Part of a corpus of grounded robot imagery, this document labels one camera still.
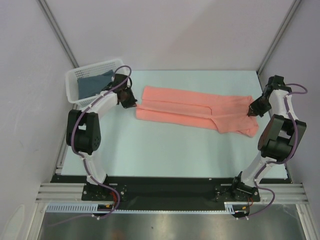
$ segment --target red wire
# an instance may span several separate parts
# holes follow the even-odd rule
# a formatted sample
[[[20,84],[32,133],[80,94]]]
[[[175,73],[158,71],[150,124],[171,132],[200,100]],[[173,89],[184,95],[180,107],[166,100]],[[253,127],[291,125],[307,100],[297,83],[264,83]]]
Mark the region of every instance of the red wire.
[[[252,197],[248,198],[248,200],[251,200],[251,204],[249,205],[249,207],[251,207],[254,204],[254,200],[252,199]]]

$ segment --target folded fabric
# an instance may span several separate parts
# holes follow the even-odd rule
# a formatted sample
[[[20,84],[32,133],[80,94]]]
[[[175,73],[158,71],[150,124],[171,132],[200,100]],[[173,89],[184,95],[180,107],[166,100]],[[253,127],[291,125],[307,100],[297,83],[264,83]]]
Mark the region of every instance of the folded fabric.
[[[112,81],[114,71],[110,70],[101,75],[78,78],[79,100],[93,97]]]
[[[253,137],[259,129],[256,118],[247,116],[253,101],[252,96],[222,96],[146,86],[136,117]]]

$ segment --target black bracket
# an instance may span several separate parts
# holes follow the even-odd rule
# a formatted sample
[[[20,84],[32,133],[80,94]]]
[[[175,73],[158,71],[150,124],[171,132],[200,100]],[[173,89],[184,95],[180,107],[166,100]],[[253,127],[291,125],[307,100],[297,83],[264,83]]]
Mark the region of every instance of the black bracket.
[[[307,124],[303,121],[295,120],[298,129],[297,147],[306,131]],[[289,138],[280,136],[281,131],[286,133]],[[282,115],[274,114],[265,127],[259,142],[258,150],[261,156],[276,159],[282,162],[290,154],[295,142],[294,124],[290,119]]]
[[[71,136],[80,117],[81,110],[71,110],[68,114],[68,123],[66,127],[66,144],[71,146]],[[84,129],[79,129],[79,126],[85,125]],[[99,125],[99,116],[95,112],[85,113],[81,119],[74,135],[74,147],[77,152],[84,152],[89,155],[97,150],[101,142],[101,133]]]
[[[109,185],[108,178],[106,177],[104,185],[110,186],[115,189],[120,195],[120,201],[125,202],[127,200],[127,186],[126,185]],[[91,184],[86,182],[82,190],[82,201],[93,201],[93,202],[103,202],[103,201],[113,201],[111,196],[111,190],[100,185]]]
[[[283,76],[274,75],[269,78],[267,85],[265,86],[262,96],[256,99],[250,104],[248,110],[248,116],[260,116],[263,117],[266,112],[271,109],[271,104],[269,103],[269,97],[273,90],[284,90],[291,93],[290,87],[285,85]]]
[[[108,91],[114,88],[115,86],[121,84],[128,76],[120,73],[116,73],[114,75],[114,81],[110,82],[105,88],[102,89],[102,91]],[[128,87],[127,83],[128,80],[115,89],[113,92],[117,95],[118,98],[118,104],[121,103],[122,107],[125,109],[136,107],[136,102],[138,100],[135,99],[134,93],[131,90],[132,87],[132,80],[129,77],[130,86]]]
[[[216,202],[248,202],[250,198],[254,202],[260,202],[258,189],[241,182],[241,174],[242,172],[233,179],[231,185],[216,185],[214,187]]]

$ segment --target metal floor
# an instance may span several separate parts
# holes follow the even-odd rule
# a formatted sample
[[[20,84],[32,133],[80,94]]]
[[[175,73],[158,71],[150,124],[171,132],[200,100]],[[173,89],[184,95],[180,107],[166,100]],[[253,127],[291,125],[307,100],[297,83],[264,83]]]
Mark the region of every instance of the metal floor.
[[[263,206],[251,208],[252,212]],[[215,214],[112,214],[107,219],[46,213],[38,240],[304,240],[295,205],[273,205],[248,220]]]

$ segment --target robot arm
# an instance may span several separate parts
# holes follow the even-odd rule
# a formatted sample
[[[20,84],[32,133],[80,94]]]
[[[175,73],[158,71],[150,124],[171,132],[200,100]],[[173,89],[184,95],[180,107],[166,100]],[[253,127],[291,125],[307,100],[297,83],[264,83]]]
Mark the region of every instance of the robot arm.
[[[110,91],[115,86],[121,85],[123,81],[128,82],[126,79],[130,80],[130,85],[128,85],[128,83],[123,84],[113,90],[113,92],[106,94],[107,91]],[[77,152],[81,152],[81,156],[83,157],[80,158],[86,159],[85,167],[87,168],[87,172],[91,174],[87,175],[87,182],[90,184],[97,185],[91,176],[99,183],[103,183],[107,176],[102,167],[101,159],[95,155],[95,151],[99,148],[101,143],[99,119],[119,103],[121,103],[125,109],[137,106],[137,100],[133,95],[131,85],[132,81],[127,75],[116,73],[113,81],[100,93],[100,96],[103,98],[95,104],[92,104],[93,106],[84,113],[78,126],[76,126],[73,139],[74,149]],[[72,133],[76,122],[86,108],[87,107],[80,110],[73,109],[68,114],[66,143],[69,146],[72,145]]]
[[[307,125],[299,121],[293,111],[292,96],[288,95],[291,92],[291,88],[285,85],[284,78],[275,75],[269,78],[262,96],[249,106],[248,116],[262,117],[271,110],[272,117],[259,139],[259,153],[249,167],[233,179],[229,189],[218,189],[216,194],[223,195],[218,197],[219,200],[245,202],[248,198],[253,198],[255,202],[259,202],[257,186],[261,179],[274,165],[284,164],[293,156]]]

